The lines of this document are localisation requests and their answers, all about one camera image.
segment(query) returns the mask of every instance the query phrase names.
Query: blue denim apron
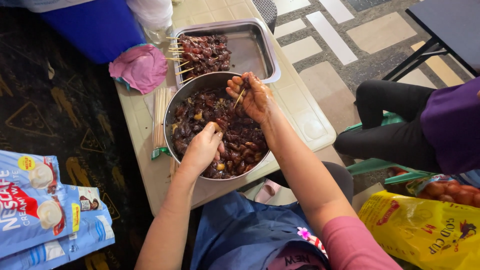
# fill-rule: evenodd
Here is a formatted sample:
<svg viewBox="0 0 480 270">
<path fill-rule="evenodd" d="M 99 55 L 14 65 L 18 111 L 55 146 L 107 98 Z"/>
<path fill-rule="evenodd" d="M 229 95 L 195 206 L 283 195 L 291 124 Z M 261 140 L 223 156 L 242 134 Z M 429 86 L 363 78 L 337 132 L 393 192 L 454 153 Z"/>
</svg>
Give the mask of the blue denim apron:
<svg viewBox="0 0 480 270">
<path fill-rule="evenodd" d="M 328 259 L 297 234 L 308 226 L 299 204 L 270 206 L 230 192 L 204 205 L 193 248 L 191 270 L 265 270 L 286 247 Z"/>
</svg>

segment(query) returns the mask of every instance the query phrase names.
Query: hand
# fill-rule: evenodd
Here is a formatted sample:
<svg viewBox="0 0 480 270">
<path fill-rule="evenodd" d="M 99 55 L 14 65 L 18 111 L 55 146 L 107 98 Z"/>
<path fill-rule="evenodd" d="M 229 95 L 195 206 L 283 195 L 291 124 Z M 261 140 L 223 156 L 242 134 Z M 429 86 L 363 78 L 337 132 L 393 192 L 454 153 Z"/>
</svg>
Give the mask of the hand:
<svg viewBox="0 0 480 270">
<path fill-rule="evenodd" d="M 199 134 L 193 137 L 179 170 L 198 177 L 213 160 L 220 160 L 220 153 L 225 151 L 222 142 L 223 133 L 215 133 L 215 130 L 220 131 L 218 124 L 209 122 Z"/>
<path fill-rule="evenodd" d="M 232 98 L 237 100 L 241 93 L 240 85 L 243 84 L 242 79 L 246 77 L 248 77 L 248 82 L 252 88 L 246 89 L 243 92 L 239 103 L 242 104 L 248 116 L 261 125 L 267 121 L 272 111 L 278 106 L 273 97 L 272 90 L 263 84 L 252 72 L 245 72 L 241 78 L 235 76 L 231 80 L 228 80 L 226 90 Z"/>
</svg>

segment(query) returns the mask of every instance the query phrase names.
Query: marinated meat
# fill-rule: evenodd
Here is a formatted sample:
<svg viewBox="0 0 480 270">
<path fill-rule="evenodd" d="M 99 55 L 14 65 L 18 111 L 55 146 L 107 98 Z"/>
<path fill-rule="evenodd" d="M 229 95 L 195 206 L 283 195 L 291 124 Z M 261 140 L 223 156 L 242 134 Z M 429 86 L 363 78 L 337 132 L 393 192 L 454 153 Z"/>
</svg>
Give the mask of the marinated meat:
<svg viewBox="0 0 480 270">
<path fill-rule="evenodd" d="M 219 98 L 222 88 L 207 88 L 194 93 L 182 102 L 175 112 L 172 141 L 181 160 L 193 137 L 208 122 L 216 122 L 222 129 L 225 152 L 219 161 L 213 161 L 202 176 L 228 179 L 251 170 L 267 153 L 268 146 L 260 125 L 245 114 L 241 104 L 235 109 L 234 99 Z"/>
<path fill-rule="evenodd" d="M 227 49 L 227 37 L 224 35 L 191 37 L 181 34 L 182 58 L 189 63 L 182 66 L 189 71 L 185 78 L 197 77 L 210 72 L 230 70 L 230 54 Z"/>
</svg>

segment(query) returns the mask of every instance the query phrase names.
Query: black rug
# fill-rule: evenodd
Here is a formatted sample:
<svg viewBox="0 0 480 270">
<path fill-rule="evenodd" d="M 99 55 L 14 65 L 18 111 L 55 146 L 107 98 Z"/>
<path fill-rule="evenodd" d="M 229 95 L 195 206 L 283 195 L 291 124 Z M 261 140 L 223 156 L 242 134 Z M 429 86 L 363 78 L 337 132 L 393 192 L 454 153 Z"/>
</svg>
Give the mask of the black rug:
<svg viewBox="0 0 480 270">
<path fill-rule="evenodd" d="M 107 65 L 36 14 L 0 8 L 0 149 L 55 155 L 64 184 L 100 190 L 116 243 L 58 269 L 133 269 L 153 216 Z"/>
</svg>

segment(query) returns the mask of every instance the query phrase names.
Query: flower hair clip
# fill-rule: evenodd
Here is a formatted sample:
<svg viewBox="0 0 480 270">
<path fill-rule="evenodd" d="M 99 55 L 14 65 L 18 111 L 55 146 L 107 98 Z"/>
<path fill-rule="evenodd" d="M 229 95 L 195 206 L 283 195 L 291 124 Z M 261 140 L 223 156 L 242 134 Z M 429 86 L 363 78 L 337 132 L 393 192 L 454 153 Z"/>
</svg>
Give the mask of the flower hair clip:
<svg viewBox="0 0 480 270">
<path fill-rule="evenodd" d="M 308 232 L 307 228 L 297 227 L 297 229 L 299 230 L 297 234 L 300 235 L 304 240 L 308 241 L 312 234 Z"/>
</svg>

